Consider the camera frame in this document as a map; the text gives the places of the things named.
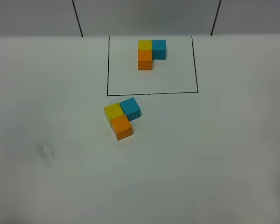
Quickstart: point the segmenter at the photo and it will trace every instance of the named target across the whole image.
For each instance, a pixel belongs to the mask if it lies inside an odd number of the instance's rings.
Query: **black line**
[[[108,43],[108,78],[107,78],[107,96],[109,92],[109,61],[110,61],[110,37],[109,37],[109,43]]]
[[[219,10],[220,10],[220,7],[221,7],[221,1],[222,0],[219,1],[216,17],[215,17],[215,20],[214,20],[214,25],[213,25],[213,28],[211,29],[211,33],[210,33],[211,36],[213,36],[214,28],[215,28],[215,25],[216,25],[216,22],[217,22],[217,17],[218,17]]]
[[[108,95],[108,97],[117,97],[117,96],[142,96],[142,95],[162,95],[162,94],[185,94],[185,93],[198,93],[197,92],[159,92],[159,93],[140,93],[140,94],[114,94]]]
[[[197,72],[196,72],[195,53],[194,53],[194,42],[193,42],[193,37],[192,37],[192,36],[191,36],[191,38],[192,38],[193,59],[194,59],[194,68],[195,68],[195,76],[196,76],[197,92],[199,92],[199,90],[198,90]]]
[[[82,29],[81,29],[80,21],[79,21],[78,14],[77,14],[77,11],[76,11],[76,6],[75,6],[75,3],[74,3],[74,0],[71,0],[71,2],[73,3],[73,7],[74,7],[74,10],[75,10],[75,14],[76,14],[77,22],[78,22],[78,25],[79,25],[79,29],[80,29],[80,33],[81,33],[81,37],[83,37],[83,33],[82,33]]]

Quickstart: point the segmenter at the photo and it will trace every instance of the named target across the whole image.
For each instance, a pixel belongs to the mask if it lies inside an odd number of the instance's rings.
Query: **block structure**
[[[165,60],[166,55],[166,40],[153,40],[153,60]]]
[[[105,107],[104,111],[105,111],[105,115],[106,115],[106,118],[107,118],[110,126],[111,126],[112,119],[125,114],[119,103],[115,103],[115,104]]]
[[[153,69],[153,41],[140,40],[138,44],[138,70]]]
[[[140,107],[134,97],[119,103],[129,121],[141,116]]]
[[[118,141],[133,134],[132,125],[125,114],[112,119],[111,128]]]

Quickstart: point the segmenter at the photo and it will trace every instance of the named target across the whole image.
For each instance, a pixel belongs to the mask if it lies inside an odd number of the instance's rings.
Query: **teal cube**
[[[165,60],[166,54],[166,40],[153,40],[153,60]]]
[[[134,97],[120,102],[119,105],[129,121],[135,120],[141,116],[140,107]]]

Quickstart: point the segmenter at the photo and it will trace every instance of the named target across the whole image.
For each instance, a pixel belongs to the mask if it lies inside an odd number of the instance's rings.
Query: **white surface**
[[[138,70],[138,41],[166,40],[166,60]],[[111,37],[109,95],[197,92],[191,36]]]
[[[0,36],[81,36],[71,0],[0,0]]]
[[[223,0],[213,34],[280,34],[280,0]]]
[[[280,224],[280,36],[194,46],[199,93],[137,96],[117,142],[108,38],[0,38],[0,219]]]
[[[219,0],[75,0],[84,36],[210,35]]]

